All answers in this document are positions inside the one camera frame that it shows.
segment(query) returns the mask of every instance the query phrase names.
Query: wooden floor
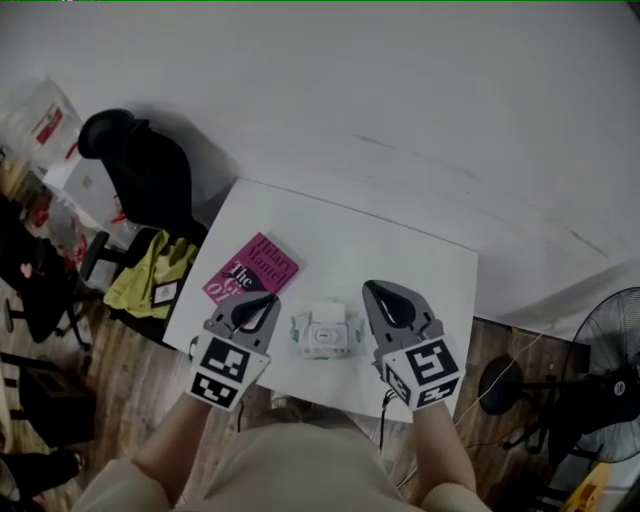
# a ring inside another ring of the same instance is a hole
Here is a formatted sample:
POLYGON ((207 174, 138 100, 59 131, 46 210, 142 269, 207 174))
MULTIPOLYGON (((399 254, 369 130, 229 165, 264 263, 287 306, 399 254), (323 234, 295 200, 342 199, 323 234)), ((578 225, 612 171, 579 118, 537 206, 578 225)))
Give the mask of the wooden floor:
MULTIPOLYGON (((0 300, 9 297, 13 306, 20 301, 13 291, 0 283, 0 300)), ((185 385, 189 362, 186 356, 160 347, 117 321, 108 318, 106 308, 100 304, 91 306, 87 319, 93 340, 92 363, 85 377, 86 386, 96 393, 96 439, 86 443, 87 464, 78 478, 68 484, 45 493, 44 506, 48 512, 62 512, 71 508, 91 479, 113 458, 129 457, 158 426, 185 385)), ((511 355, 530 343, 535 337, 522 332, 511 332, 503 326, 474 321, 471 347, 467 359, 467 374, 462 384, 460 400, 454 419, 477 398, 477 385, 486 363, 505 352, 511 355)), ((541 338, 530 350, 523 353, 519 362, 528 380, 544 380, 548 374, 559 375, 567 344, 562 341, 541 338)), ((27 357, 48 356, 63 368, 80 374, 85 353, 81 352, 71 335, 47 340, 41 345, 31 342, 24 322, 17 321, 16 329, 9 335, 0 333, 0 349, 27 357)), ((569 365, 570 373, 574 364, 569 365)), ((5 377, 15 377, 11 367, 6 367, 5 377)), ((17 402, 17 393, 12 396, 17 402)), ((247 400, 244 417, 250 417, 268 404, 266 390, 254 388, 247 400)), ((546 452, 532 456, 524 446, 505 451, 500 440, 506 440, 510 431, 515 436, 520 427, 531 419, 524 404, 514 407, 503 417, 489 417, 479 407, 471 409, 458 425, 465 446, 468 446, 478 480, 479 495, 489 504, 495 503, 509 482, 523 472, 536 472, 549 476, 551 468, 546 452)), ((378 442, 379 420, 356 417, 356 422, 370 437, 378 442)), ((213 411, 209 417, 206 434, 183 499, 201 497, 207 488, 229 441, 236 431, 237 417, 221 411, 213 411)), ((14 422, 16 451, 47 452, 48 449, 27 422, 14 422)), ((385 467, 392 480, 398 484, 415 463, 411 427, 388 421, 382 454, 385 467)), ((416 479, 409 481, 402 492, 409 501, 418 499, 416 479)))

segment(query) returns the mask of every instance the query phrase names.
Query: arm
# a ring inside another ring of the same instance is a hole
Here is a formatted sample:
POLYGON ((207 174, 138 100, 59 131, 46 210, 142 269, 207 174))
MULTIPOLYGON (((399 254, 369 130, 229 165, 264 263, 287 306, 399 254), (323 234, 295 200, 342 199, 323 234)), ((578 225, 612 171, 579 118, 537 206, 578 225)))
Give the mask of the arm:
POLYGON ((476 492, 476 478, 444 402, 413 413, 418 476, 424 493, 440 484, 459 484, 476 492))
POLYGON ((158 482, 173 507, 184 490, 211 406, 180 396, 132 463, 158 482))

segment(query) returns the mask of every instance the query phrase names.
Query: yellow-green towel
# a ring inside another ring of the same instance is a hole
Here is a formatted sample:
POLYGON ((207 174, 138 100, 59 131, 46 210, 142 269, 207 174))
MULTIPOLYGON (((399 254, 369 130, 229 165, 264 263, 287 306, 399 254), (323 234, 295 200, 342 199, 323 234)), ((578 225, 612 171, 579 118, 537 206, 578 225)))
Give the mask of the yellow-green towel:
POLYGON ((169 233, 160 231, 144 257, 133 268, 125 268, 104 296, 104 303, 143 318, 167 318, 170 305, 152 307, 151 294, 157 284, 180 279, 196 259, 198 248, 184 238, 169 245, 169 233))

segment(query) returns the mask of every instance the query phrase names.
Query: pink book cover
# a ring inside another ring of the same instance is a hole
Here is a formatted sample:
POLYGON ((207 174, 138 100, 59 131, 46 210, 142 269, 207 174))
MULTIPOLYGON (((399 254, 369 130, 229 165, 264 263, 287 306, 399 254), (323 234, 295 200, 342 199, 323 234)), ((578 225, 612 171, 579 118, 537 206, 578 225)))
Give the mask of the pink book cover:
POLYGON ((204 285, 203 290, 216 304, 246 292, 268 291, 275 295, 296 272, 298 264, 258 233, 204 285))

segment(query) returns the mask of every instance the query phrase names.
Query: electric fan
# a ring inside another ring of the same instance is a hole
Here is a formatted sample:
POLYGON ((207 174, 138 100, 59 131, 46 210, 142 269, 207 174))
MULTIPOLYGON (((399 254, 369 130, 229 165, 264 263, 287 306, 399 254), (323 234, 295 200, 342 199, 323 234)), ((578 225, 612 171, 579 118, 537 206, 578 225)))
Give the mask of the electric fan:
POLYGON ((640 452, 640 288, 622 290, 602 301, 582 323, 574 343, 590 347, 587 374, 560 382, 525 383, 520 366, 509 356, 491 361, 480 379, 480 405, 488 414, 504 414, 520 399, 532 406, 535 421, 505 449, 540 430, 540 453, 549 433, 549 460, 559 464, 568 454, 601 462, 620 462, 640 452), (543 405, 528 390, 545 389, 543 405))

